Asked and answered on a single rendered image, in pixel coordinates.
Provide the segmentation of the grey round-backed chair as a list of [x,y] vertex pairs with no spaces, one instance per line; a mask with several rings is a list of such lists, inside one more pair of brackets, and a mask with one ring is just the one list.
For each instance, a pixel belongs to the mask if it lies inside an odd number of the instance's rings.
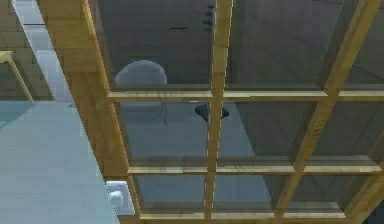
[[[149,60],[138,60],[127,64],[114,78],[115,88],[128,90],[139,85],[166,85],[168,83],[164,68]],[[137,102],[120,104],[126,121],[162,120],[167,124],[167,105],[161,102]]]

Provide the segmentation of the dark blue flat object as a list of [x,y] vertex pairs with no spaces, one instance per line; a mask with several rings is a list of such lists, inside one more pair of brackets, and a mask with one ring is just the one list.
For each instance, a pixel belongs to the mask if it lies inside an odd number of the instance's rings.
[[[209,121],[209,110],[208,104],[202,104],[195,107],[195,113],[199,115],[205,122]],[[222,108],[221,118],[226,118],[230,115],[229,111],[226,108]]]

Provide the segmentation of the wooden glass-paned door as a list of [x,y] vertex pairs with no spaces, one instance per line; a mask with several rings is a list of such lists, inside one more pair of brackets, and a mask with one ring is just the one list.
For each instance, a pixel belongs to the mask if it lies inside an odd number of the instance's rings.
[[[384,202],[384,0],[37,3],[102,177],[128,185],[121,224],[364,224]],[[168,83],[116,89],[138,60]]]

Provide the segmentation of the black wall hook rack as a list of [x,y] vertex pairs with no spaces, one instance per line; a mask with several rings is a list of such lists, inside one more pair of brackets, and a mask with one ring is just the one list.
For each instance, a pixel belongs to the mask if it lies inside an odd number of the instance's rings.
[[203,23],[206,25],[205,30],[211,32],[213,29],[213,14],[214,14],[214,5],[208,5],[208,10],[205,12],[206,18],[203,20]]

